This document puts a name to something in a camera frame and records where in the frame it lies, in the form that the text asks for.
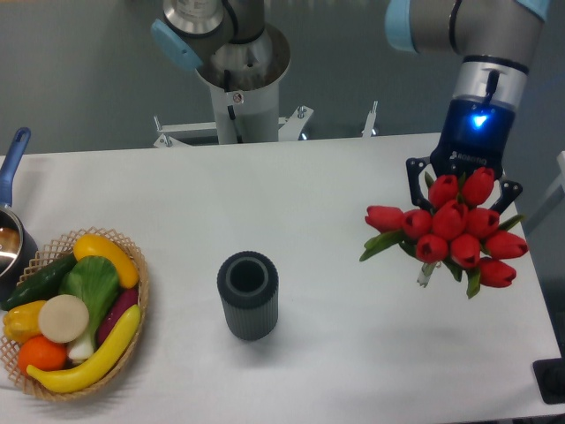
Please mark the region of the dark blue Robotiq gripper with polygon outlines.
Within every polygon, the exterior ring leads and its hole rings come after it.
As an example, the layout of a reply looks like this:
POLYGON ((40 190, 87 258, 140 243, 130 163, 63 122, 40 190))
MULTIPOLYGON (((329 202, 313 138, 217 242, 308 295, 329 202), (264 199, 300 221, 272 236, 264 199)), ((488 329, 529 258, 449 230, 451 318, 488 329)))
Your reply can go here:
POLYGON ((502 157, 516 113, 506 108, 455 99, 448 108, 439 144, 430 157, 411 157, 405 161, 411 203, 432 211, 424 196, 419 176, 430 164, 435 174, 470 176, 485 167, 499 179, 500 196, 489 208, 502 214, 523 192, 523 186, 502 176, 502 157))

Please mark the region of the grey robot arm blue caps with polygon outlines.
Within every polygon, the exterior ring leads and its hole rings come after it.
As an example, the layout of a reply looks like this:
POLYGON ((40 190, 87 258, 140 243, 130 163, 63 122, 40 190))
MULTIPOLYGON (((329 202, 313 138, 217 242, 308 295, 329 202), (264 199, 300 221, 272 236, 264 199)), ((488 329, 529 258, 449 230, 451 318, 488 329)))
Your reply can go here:
MULTIPOLYGON (((463 59, 436 149, 407 161, 411 201, 430 209, 419 176, 466 177, 480 167, 502 176, 501 161, 521 102, 546 1, 392 1, 388 43, 463 59)), ((207 84, 222 144, 279 138, 279 83, 290 64, 285 36, 265 20, 261 1, 166 1, 151 34, 176 66, 207 84)))

